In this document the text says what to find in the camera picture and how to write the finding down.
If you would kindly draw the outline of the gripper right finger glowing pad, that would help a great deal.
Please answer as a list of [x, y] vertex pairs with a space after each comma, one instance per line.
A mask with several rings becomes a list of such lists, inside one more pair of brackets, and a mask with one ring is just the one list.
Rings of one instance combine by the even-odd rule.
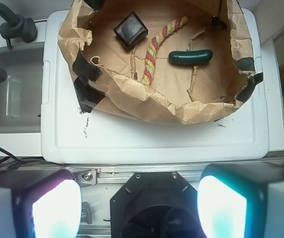
[[207, 165], [197, 207], [208, 238], [284, 238], [284, 162]]

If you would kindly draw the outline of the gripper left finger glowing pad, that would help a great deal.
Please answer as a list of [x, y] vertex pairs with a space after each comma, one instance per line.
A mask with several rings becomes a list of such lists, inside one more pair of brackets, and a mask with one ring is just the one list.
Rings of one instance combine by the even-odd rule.
[[0, 170], [0, 238], [74, 238], [81, 204], [66, 169]]

